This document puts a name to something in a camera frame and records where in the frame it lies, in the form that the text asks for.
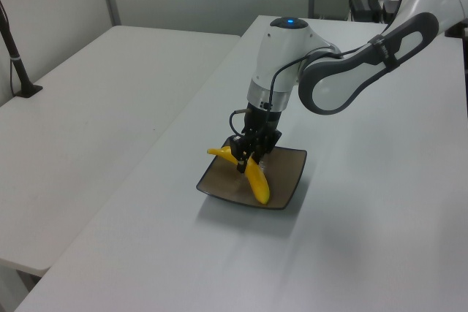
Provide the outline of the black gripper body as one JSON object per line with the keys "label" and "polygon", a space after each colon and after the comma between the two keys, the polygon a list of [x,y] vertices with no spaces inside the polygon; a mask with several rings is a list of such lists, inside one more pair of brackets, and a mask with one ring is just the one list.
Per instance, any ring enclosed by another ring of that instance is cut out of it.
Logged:
{"label": "black gripper body", "polygon": [[246,136],[253,135],[252,153],[257,144],[265,147],[265,153],[270,153],[277,144],[282,133],[277,129],[281,112],[269,112],[252,104],[247,105],[248,113],[244,116],[242,132]]}

